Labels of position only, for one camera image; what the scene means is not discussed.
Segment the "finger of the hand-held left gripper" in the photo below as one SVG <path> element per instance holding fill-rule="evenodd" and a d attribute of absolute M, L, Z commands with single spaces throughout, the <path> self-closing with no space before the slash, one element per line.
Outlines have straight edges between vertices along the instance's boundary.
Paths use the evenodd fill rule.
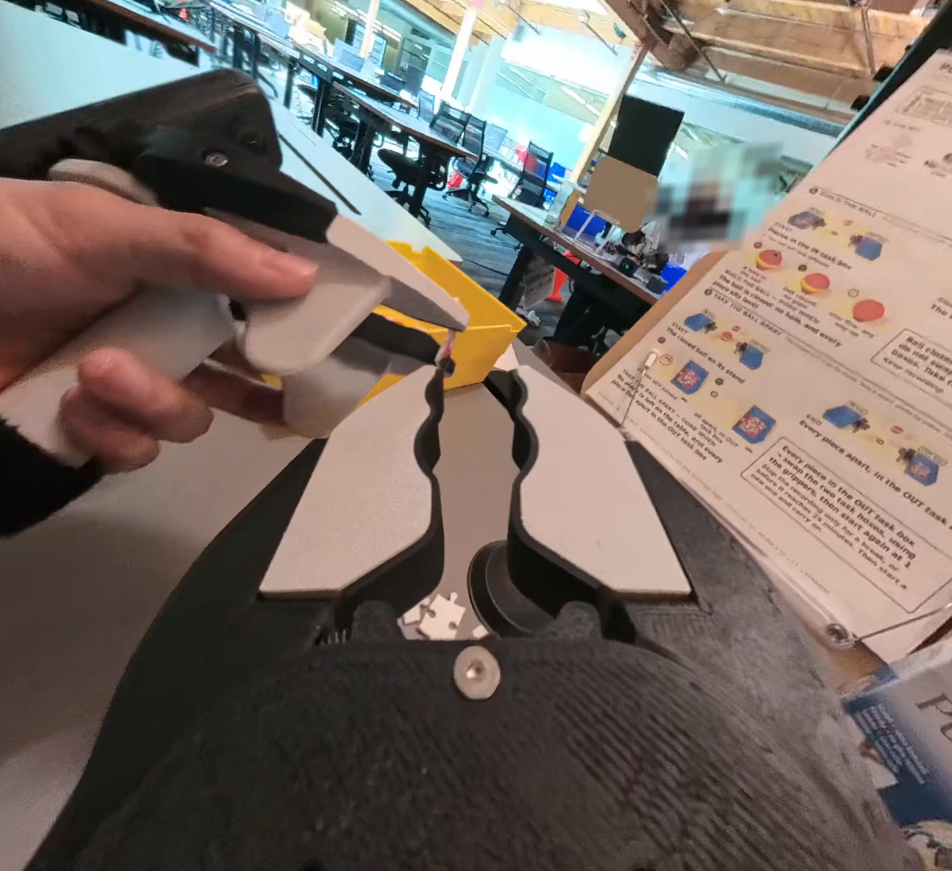
<path fill-rule="evenodd" d="M 336 217 L 327 227 L 327 243 L 385 279 L 381 305 L 447 330 L 462 332 L 469 327 L 470 313 L 459 299 L 361 225 Z"/>
<path fill-rule="evenodd" d="M 284 423 L 294 433 L 325 438 L 387 376 L 438 365 L 441 344 L 380 306 L 456 330 L 456 300 L 420 274 L 326 276 L 300 300 L 247 307 L 244 359 L 282 382 Z"/>

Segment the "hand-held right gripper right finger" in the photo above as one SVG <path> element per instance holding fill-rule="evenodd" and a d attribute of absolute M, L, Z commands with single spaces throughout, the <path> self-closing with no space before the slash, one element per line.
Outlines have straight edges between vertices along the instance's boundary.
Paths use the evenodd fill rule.
<path fill-rule="evenodd" d="M 692 584 L 622 434 L 529 365 L 508 374 L 508 570 L 537 605 L 684 603 Z"/>

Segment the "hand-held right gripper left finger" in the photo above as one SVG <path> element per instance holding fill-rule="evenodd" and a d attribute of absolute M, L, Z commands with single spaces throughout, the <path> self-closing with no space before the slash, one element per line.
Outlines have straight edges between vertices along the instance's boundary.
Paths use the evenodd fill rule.
<path fill-rule="evenodd" d="M 435 466 L 444 372 L 425 365 L 338 425 L 260 582 L 267 600 L 346 600 L 406 556 L 442 573 Z"/>

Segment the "pile of white puzzle pieces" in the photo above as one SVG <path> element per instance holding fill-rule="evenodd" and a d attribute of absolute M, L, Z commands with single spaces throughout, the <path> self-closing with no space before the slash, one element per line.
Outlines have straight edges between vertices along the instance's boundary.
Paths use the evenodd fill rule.
<path fill-rule="evenodd" d="M 489 630 L 456 592 L 424 598 L 398 617 L 398 627 L 408 639 L 484 639 Z"/>

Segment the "black round ball stand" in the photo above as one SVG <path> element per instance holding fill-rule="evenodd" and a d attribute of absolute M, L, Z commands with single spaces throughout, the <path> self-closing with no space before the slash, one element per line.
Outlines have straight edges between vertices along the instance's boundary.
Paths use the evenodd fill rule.
<path fill-rule="evenodd" d="M 517 590 L 509 575 L 505 541 L 484 544 L 470 561 L 467 579 L 472 608 L 490 635 L 531 637 L 551 621 Z"/>

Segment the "blue puzzle box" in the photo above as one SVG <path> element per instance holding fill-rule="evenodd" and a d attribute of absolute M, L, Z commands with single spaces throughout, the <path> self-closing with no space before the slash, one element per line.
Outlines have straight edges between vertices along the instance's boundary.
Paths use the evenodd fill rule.
<path fill-rule="evenodd" d="M 862 678 L 842 704 L 887 811 L 923 869 L 951 868 L 951 640 Z"/>

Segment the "person's left hand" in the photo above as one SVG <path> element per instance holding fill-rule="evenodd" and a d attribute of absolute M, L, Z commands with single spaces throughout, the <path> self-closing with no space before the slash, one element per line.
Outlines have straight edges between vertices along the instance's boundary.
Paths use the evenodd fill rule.
<path fill-rule="evenodd" d="M 238 301 L 306 294 L 317 268 L 202 215 L 139 206 L 77 183 L 2 179 L 2 388 L 145 287 Z M 108 473 L 150 464 L 162 443 L 208 431 L 212 410 L 280 425 L 282 394 L 250 377 L 234 348 L 182 382 L 134 355 L 86 355 L 60 417 L 76 448 Z"/>

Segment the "black office chair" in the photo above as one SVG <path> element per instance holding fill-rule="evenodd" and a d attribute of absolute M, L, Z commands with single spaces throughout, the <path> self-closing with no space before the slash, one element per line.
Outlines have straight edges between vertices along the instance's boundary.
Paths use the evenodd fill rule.
<path fill-rule="evenodd" d="M 423 205 L 426 193 L 445 189 L 454 158 L 473 155 L 463 147 L 469 118 L 464 111 L 447 104 L 440 104 L 431 121 L 416 116 L 400 118 L 396 127 L 417 143 L 417 158 L 386 149 L 377 151 L 379 160 L 394 175 L 394 187 L 386 194 L 427 227 L 430 215 Z"/>
<path fill-rule="evenodd" d="M 553 152 L 530 141 L 526 155 L 509 198 L 532 208 L 542 209 L 548 187 L 548 175 L 551 169 Z"/>
<path fill-rule="evenodd" d="M 491 162 L 489 156 L 483 155 L 484 135 L 486 122 L 475 116 L 469 116 L 463 139 L 462 146 L 472 154 L 471 159 L 459 157 L 454 161 L 454 170 L 463 178 L 463 185 L 459 187 L 447 187 L 443 194 L 443 200 L 457 198 L 463 200 L 468 211 L 482 209 L 484 216 L 489 216 L 489 206 L 482 199 L 480 190 L 488 175 L 488 168 Z"/>

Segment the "yellow plastic bin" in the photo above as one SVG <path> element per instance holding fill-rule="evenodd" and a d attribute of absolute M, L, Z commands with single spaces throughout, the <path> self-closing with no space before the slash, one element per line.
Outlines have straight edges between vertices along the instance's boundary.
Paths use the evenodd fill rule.
<path fill-rule="evenodd" d="M 314 259 L 320 270 L 314 287 L 321 278 L 326 276 L 350 277 L 374 274 L 365 265 L 349 258 L 342 250 L 329 246 L 327 238 L 323 242 L 312 243 L 302 238 L 279 234 L 268 236 L 267 240 L 304 258 Z M 451 296 L 459 299 L 470 313 L 469 327 L 462 332 L 457 332 L 453 354 L 455 372 L 449 376 L 446 387 L 452 389 L 482 382 L 497 359 L 514 341 L 519 330 L 525 326 L 525 322 L 436 250 L 429 247 L 416 249 L 406 242 L 386 243 L 394 247 L 401 256 L 408 259 L 418 270 L 422 270 Z M 396 311 L 385 306 L 380 306 L 377 312 L 390 320 L 425 331 L 439 344 L 446 341 L 448 330 L 442 327 L 399 316 Z M 364 401 L 396 384 L 397 380 L 397 376 L 387 376 L 372 389 Z"/>

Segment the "long wooden desk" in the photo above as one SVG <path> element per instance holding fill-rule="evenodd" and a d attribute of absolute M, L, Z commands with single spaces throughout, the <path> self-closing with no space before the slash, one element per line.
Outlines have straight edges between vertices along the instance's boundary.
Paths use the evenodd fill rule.
<path fill-rule="evenodd" d="M 476 162 L 481 156 L 481 151 L 467 150 L 461 142 L 452 141 L 441 131 L 430 127 L 420 117 L 385 105 L 355 88 L 333 82 L 330 90 L 348 98 L 359 111 L 362 129 L 354 144 L 352 162 L 363 171 L 369 165 L 373 140 L 377 136 L 386 136 L 391 130 L 404 134 L 417 143 L 419 158 L 422 162 L 427 160 L 440 162 L 443 159 L 449 161 L 452 158 Z"/>

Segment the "dark wooden desk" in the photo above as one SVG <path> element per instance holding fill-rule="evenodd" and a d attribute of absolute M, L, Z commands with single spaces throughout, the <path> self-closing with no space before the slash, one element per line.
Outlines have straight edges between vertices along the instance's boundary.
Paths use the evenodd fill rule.
<path fill-rule="evenodd" d="M 146 9 L 133 0 L 4 0 L 40 11 L 65 24 L 131 45 L 132 34 L 161 44 L 173 56 L 196 64 L 199 53 L 213 58 L 217 46 L 195 29 L 175 23 L 159 11 Z"/>

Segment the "cluttered wooden desk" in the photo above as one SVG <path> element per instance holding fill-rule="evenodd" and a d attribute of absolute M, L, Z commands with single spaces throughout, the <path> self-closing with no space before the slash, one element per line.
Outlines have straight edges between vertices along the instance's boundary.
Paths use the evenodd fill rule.
<path fill-rule="evenodd" d="M 573 281 L 573 292 L 554 331 L 555 342 L 600 354 L 610 347 L 603 339 L 606 332 L 622 337 L 667 291 L 668 282 L 661 274 L 669 257 L 652 246 L 645 231 L 624 233 L 620 240 L 596 247 L 581 240 L 580 232 L 554 230 L 544 222 L 542 209 L 509 198 L 493 200 L 508 211 L 502 232 L 522 245 L 499 300 L 517 308 L 529 287 L 534 263 L 554 267 Z"/>

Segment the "laminated instruction sheet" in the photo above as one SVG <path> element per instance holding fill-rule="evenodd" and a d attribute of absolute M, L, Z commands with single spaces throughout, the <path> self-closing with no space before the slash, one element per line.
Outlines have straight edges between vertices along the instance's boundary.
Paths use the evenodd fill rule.
<path fill-rule="evenodd" d="M 950 622 L 950 107 L 937 51 L 585 388 L 887 663 Z"/>

